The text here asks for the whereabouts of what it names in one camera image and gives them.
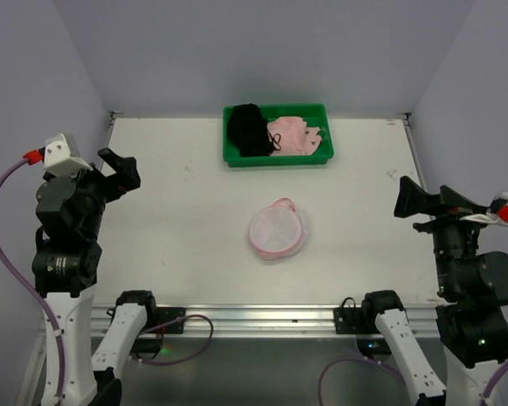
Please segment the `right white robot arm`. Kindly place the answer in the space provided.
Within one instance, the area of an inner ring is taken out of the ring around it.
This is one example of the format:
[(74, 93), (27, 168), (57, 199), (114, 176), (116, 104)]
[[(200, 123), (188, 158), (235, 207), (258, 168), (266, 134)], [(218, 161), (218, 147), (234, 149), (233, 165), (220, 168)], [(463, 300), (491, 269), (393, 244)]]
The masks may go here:
[(412, 405), (492, 405), (494, 387), (508, 371), (508, 255), (478, 253), (480, 231), (508, 227), (508, 192), (481, 206), (448, 186), (429, 194), (410, 177), (400, 178), (394, 215), (423, 214), (414, 223), (433, 238), (438, 281), (436, 324), (447, 378), (441, 381), (415, 339), (404, 305), (392, 290), (365, 295), (362, 316), (389, 345)]

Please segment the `pink bra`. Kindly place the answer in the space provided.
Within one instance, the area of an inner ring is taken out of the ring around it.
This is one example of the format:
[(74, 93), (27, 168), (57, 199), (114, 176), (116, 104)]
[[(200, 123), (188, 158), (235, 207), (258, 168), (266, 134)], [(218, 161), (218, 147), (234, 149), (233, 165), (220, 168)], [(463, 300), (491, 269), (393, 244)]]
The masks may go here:
[(270, 156), (311, 156), (323, 142), (319, 127), (309, 127), (300, 117), (284, 116), (268, 123), (273, 145)]

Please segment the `black bra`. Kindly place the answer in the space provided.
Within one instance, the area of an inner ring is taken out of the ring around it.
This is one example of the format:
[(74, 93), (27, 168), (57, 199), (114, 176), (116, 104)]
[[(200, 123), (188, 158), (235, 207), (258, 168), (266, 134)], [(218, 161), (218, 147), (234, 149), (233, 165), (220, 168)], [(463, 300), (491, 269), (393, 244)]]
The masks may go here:
[(279, 134), (271, 135), (268, 120), (258, 105), (233, 106), (226, 130), (229, 141), (237, 148), (241, 157), (271, 156), (281, 151)]

